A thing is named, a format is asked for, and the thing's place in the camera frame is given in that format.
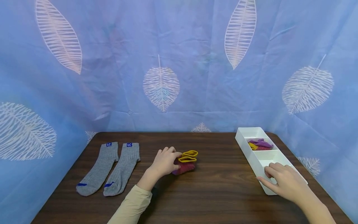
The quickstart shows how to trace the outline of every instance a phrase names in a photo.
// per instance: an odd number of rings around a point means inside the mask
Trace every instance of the yellow sock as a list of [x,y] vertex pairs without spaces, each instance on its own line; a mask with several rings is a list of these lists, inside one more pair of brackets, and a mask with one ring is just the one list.
[[187,152],[183,152],[183,156],[189,156],[191,158],[196,158],[198,156],[198,152],[195,150],[190,150]]
[[178,161],[182,162],[182,163],[187,163],[187,162],[196,162],[197,160],[195,158],[191,158],[189,156],[184,156],[184,157],[178,158]]
[[252,150],[256,150],[258,148],[257,145],[252,144],[251,142],[248,143]]

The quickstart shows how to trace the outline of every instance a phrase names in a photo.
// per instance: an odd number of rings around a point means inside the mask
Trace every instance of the hand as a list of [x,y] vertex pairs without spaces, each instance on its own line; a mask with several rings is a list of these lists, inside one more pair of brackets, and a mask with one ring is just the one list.
[[257,179],[276,194],[299,206],[308,199],[317,198],[302,177],[288,165],[270,163],[265,167],[265,174],[268,178],[275,178],[277,184],[272,184],[263,177],[257,177]]
[[180,168],[179,165],[174,164],[174,160],[181,155],[182,153],[177,152],[174,147],[165,147],[158,151],[153,164],[148,169],[158,175],[158,178],[161,178]]

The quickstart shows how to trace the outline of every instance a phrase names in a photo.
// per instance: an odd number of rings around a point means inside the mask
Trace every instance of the blue curtain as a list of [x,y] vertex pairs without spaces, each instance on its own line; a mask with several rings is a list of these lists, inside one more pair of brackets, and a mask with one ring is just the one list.
[[96,132],[238,127],[276,133],[358,223],[356,0],[0,5],[4,223],[30,223]]

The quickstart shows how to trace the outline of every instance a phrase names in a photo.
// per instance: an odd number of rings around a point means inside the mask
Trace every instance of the gray sock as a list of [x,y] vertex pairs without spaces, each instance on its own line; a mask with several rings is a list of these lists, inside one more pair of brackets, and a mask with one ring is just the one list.
[[122,193],[136,163],[139,161],[139,143],[123,144],[121,157],[107,180],[103,195],[115,196]]
[[102,144],[95,165],[83,180],[77,184],[77,192],[82,196],[89,196],[95,193],[106,180],[115,161],[118,161],[118,142]]

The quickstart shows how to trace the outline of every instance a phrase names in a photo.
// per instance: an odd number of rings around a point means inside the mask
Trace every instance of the beige sleeve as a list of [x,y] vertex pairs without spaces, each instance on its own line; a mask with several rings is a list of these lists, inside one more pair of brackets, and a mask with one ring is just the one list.
[[151,198],[151,192],[134,185],[107,224],[137,224],[140,215],[148,207]]

